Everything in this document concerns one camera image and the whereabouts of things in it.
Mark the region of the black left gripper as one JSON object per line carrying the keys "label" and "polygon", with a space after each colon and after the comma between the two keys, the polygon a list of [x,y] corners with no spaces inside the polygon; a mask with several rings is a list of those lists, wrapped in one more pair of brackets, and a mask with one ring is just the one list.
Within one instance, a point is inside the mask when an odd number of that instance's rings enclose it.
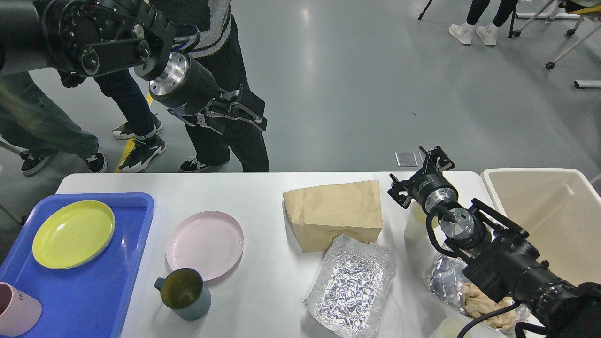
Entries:
{"label": "black left gripper", "polygon": [[150,96],[185,125],[212,129],[223,135],[225,120],[243,121],[265,131],[265,102],[247,86],[224,92],[212,73],[187,54],[171,52],[162,73],[149,81]]}

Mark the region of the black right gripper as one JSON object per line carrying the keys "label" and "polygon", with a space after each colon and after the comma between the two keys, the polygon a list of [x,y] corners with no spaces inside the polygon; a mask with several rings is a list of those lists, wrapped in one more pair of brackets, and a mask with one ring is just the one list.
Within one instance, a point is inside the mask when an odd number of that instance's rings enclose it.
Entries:
{"label": "black right gripper", "polygon": [[415,201],[425,214],[434,210],[441,215],[444,209],[459,208],[459,193],[443,176],[445,171],[455,169],[455,163],[440,146],[429,151],[419,146],[419,150],[424,155],[419,175],[415,173],[406,180],[399,180],[390,173],[392,182],[389,196],[403,209],[408,209]]}

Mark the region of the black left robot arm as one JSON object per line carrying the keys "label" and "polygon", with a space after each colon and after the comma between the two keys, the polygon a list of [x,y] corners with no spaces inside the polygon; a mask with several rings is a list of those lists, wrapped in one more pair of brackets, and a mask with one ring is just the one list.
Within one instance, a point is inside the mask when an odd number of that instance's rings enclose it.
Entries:
{"label": "black left robot arm", "polygon": [[189,126],[226,120],[264,131],[265,103],[247,86],[226,91],[188,52],[200,33],[143,0],[3,0],[1,74],[53,67],[99,77],[133,67],[152,98]]}

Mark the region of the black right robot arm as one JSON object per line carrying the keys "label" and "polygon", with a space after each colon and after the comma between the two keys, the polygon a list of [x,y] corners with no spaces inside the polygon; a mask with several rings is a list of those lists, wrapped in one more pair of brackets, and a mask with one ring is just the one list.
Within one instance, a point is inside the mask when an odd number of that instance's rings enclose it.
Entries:
{"label": "black right robot arm", "polygon": [[402,208],[416,201],[426,214],[425,229],[437,252],[459,258],[463,274],[493,301],[506,296],[513,304],[473,319],[458,333],[463,338],[475,325],[520,305],[526,306],[539,325],[515,324],[515,334],[526,331],[547,338],[598,338],[600,285],[585,282],[579,286],[560,278],[539,262],[539,250],[529,241],[526,229],[494,208],[474,198],[465,208],[459,191],[444,177],[455,163],[441,147],[421,148],[422,167],[407,180],[392,179],[388,194]]}

